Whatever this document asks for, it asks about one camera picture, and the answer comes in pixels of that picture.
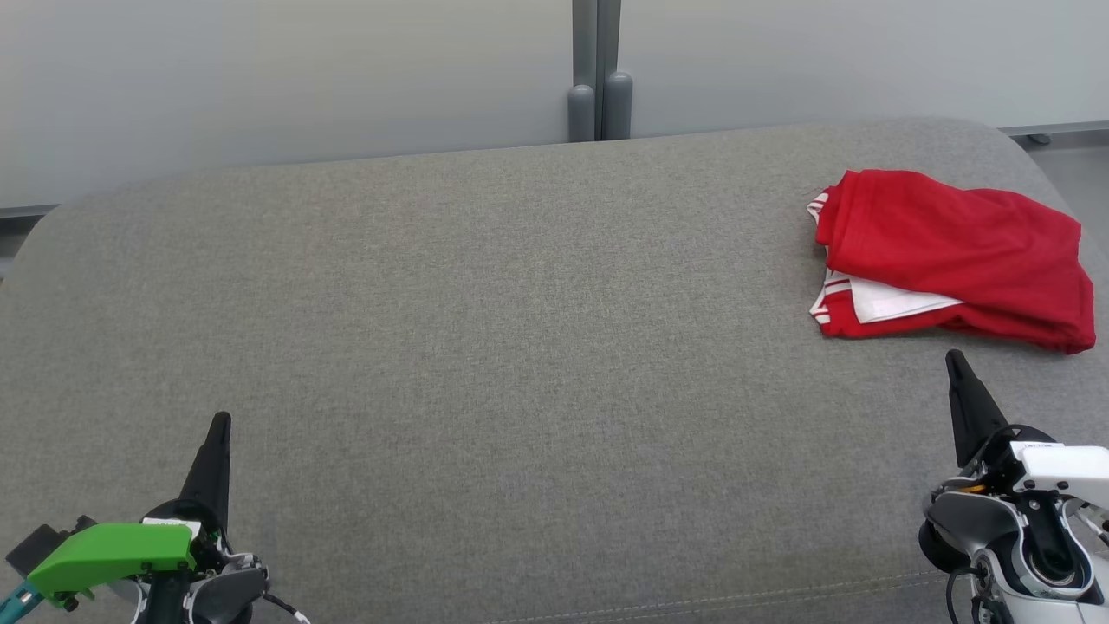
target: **black cable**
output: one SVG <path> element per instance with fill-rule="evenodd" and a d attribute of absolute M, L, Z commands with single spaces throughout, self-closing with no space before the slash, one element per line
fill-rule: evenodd
<path fill-rule="evenodd" d="M 955 591 L 955 580 L 964 574 L 974 574 L 975 576 L 981 579 L 985 572 L 978 570 L 977 567 L 967 565 L 959 567 L 958 570 L 953 570 L 952 574 L 947 577 L 947 615 L 952 618 L 952 624 L 959 624 L 959 618 L 955 615 L 955 601 L 952 597 L 952 592 Z"/>
<path fill-rule="evenodd" d="M 311 624 L 311 622 L 308 622 L 308 618 L 305 617 L 303 613 L 301 613 L 299 611 L 293 608 L 292 605 L 289 605 L 287 602 L 283 601 L 283 600 L 278 599 L 277 596 L 275 596 L 275 595 L 273 595 L 273 594 L 271 594 L 271 593 L 267 592 L 267 593 L 262 594 L 262 600 L 264 600 L 266 602 L 271 602 L 271 603 L 273 603 L 273 604 L 282 607 L 283 610 L 287 611 L 288 614 L 292 615 L 293 617 L 296 617 L 297 622 L 301 622 L 301 624 Z"/>

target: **folded clothing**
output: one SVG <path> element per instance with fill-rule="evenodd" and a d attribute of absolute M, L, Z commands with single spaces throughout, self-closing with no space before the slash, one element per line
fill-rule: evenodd
<path fill-rule="evenodd" d="M 1081 225 L 1019 193 L 912 171 L 848 171 L 808 204 L 827 247 L 811 314 L 826 336 L 942 327 L 1078 354 L 1093 347 Z"/>

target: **white wall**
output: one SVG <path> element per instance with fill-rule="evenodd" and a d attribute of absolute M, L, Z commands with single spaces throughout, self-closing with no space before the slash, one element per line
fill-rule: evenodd
<path fill-rule="evenodd" d="M 564 141 L 569 0 L 3 0 L 0 206 Z"/>
<path fill-rule="evenodd" d="M 625 0 L 632 135 L 948 115 L 1109 120 L 1106 0 Z"/>

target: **white stripe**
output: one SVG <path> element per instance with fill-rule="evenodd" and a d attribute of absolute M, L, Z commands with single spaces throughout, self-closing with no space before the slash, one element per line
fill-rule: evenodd
<path fill-rule="evenodd" d="M 808 206 L 806 207 L 806 209 L 808 211 L 808 214 L 813 215 L 813 218 L 816 219 L 817 224 L 820 224 L 820 222 L 821 222 L 821 209 L 824 208 L 824 202 L 826 202 L 826 201 L 828 201 L 828 194 L 827 193 L 821 193 L 821 194 L 816 195 L 816 198 L 814 198 L 813 201 L 808 202 Z"/>
<path fill-rule="evenodd" d="M 838 284 L 832 284 L 831 286 L 824 286 L 824 294 L 832 294 L 834 291 L 843 291 L 845 289 L 851 289 L 851 282 L 840 282 Z"/>

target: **gray sofa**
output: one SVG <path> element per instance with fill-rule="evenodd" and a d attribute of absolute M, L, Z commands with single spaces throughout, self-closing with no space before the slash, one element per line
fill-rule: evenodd
<path fill-rule="evenodd" d="M 1009 139 L 946 120 L 215 171 L 63 205 L 0 285 L 0 545 L 140 518 L 227 410 L 233 541 L 317 624 L 946 622 L 916 543 L 955 470 L 944 354 L 1010 421 L 1109 444 L 1109 350 L 823 339 L 804 207 L 862 167 L 1067 209 Z M 1081 259 L 1105 291 L 1101 250 Z M 108 599 L 67 621 L 129 617 Z"/>

